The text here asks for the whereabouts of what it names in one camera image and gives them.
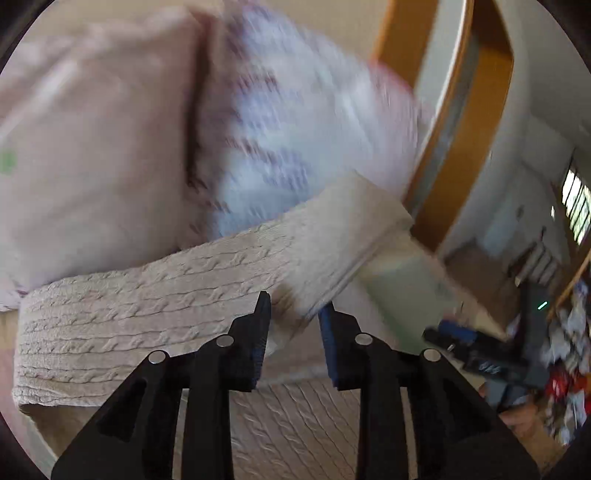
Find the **person's right hand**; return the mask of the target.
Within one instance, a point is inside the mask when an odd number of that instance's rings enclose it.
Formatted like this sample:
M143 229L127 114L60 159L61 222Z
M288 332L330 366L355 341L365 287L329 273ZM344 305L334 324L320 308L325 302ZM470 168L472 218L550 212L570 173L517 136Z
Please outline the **person's right hand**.
M564 455L566 448L551 437L542 421L541 401L528 392L510 408L499 414L499 418L514 433L533 460L540 473L548 473Z

